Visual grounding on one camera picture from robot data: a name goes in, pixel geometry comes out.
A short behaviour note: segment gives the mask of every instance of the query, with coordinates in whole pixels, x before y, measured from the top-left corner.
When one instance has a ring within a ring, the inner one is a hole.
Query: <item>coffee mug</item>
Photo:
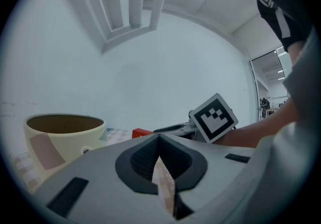
[[[84,153],[107,145],[106,122],[90,116],[32,116],[24,121],[24,132],[42,182]]]

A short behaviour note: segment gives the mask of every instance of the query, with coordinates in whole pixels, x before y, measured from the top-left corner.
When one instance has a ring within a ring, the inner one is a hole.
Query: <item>red object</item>
[[[132,136],[131,138],[140,138],[143,136],[147,136],[150,134],[153,134],[154,132],[148,131],[148,130],[142,130],[142,129],[135,129],[132,131]]]

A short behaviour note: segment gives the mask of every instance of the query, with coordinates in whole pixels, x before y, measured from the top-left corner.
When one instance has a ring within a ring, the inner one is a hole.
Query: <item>ceiling light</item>
[[[284,55],[284,54],[287,54],[287,52],[284,52],[284,53],[280,53],[280,54],[279,54],[279,56],[282,56],[282,55]]]

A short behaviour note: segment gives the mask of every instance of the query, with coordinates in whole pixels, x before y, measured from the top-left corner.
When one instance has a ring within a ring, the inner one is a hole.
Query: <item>black rubber pad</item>
[[[61,217],[66,217],[88,182],[88,180],[83,178],[73,178],[47,205],[47,208]]]
[[[174,205],[173,216],[177,220],[185,218],[188,215],[194,213],[186,204],[184,204],[179,193],[175,192],[174,200],[175,200],[175,205]]]
[[[236,155],[236,154],[228,154],[227,156],[225,156],[225,158],[232,161],[243,162],[243,163],[248,163],[248,161],[250,160],[250,157]]]
[[[158,194],[151,180],[159,157],[175,180],[177,192],[193,189],[207,171],[207,161],[200,152],[162,134],[123,151],[116,159],[115,170],[133,191]]]

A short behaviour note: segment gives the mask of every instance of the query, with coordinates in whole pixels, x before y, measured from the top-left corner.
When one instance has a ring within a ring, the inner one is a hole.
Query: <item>person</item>
[[[289,53],[293,66],[300,58],[312,22],[300,0],[257,0],[260,15],[265,19]],[[251,125],[229,131],[214,144],[255,148],[259,141],[275,135],[285,125],[299,120],[298,110],[290,98],[276,113]]]

